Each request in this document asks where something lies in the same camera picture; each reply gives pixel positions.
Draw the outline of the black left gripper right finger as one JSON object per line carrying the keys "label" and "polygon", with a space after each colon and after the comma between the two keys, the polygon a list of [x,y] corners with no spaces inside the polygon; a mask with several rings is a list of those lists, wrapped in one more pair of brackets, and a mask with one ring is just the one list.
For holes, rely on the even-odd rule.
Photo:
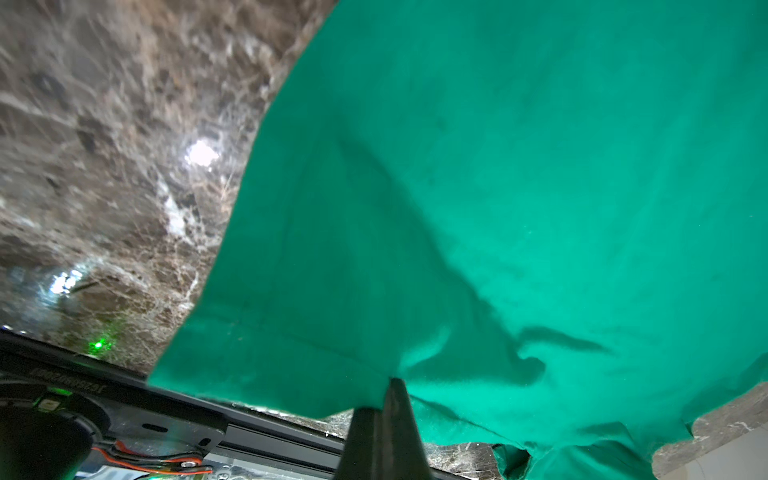
{"label": "black left gripper right finger", "polygon": [[391,379],[381,426],[382,479],[432,480],[405,382]]}

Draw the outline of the green t-shirt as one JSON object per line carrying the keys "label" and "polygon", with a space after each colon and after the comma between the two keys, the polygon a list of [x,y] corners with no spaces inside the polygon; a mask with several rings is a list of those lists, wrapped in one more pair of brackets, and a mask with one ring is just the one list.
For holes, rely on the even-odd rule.
{"label": "green t-shirt", "polygon": [[763,1],[342,1],[152,386],[649,479],[767,378]]}

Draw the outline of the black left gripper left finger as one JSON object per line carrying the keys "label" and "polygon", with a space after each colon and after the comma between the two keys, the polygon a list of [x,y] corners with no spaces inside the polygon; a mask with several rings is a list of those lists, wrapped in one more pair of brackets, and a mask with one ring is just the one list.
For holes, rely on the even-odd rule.
{"label": "black left gripper left finger", "polygon": [[356,409],[344,443],[334,480],[375,480],[382,478],[382,445],[379,438],[383,411]]}

